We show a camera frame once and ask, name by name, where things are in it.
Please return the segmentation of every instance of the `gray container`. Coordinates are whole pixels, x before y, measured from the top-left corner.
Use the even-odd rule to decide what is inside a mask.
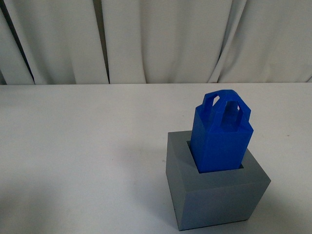
[[[270,178],[247,149],[239,169],[199,173],[192,131],[168,133],[166,175],[180,231],[248,219]]]

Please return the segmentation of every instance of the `curtain fold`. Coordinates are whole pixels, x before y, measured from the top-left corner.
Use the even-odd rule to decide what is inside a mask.
[[[0,11],[0,84],[34,84],[2,11]]]
[[[5,0],[36,84],[108,83],[92,0]]]
[[[1,84],[312,81],[310,0],[0,1]]]
[[[248,0],[218,82],[306,82],[312,1]]]

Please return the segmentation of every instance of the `gray box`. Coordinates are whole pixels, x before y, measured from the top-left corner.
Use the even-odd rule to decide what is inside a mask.
[[[248,219],[270,178],[247,149],[236,170],[199,173],[192,131],[168,133],[166,175],[180,231]]]

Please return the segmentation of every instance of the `blue block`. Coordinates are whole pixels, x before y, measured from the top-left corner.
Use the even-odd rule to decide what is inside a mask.
[[[200,173],[238,169],[253,134],[251,110],[234,90],[205,95],[195,109],[190,149]]]

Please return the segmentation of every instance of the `white table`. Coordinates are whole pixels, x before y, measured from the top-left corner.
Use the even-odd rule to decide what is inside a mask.
[[[219,89],[251,108],[272,182],[248,221],[183,233],[311,233],[312,83],[0,86],[0,233],[179,233],[167,133]]]

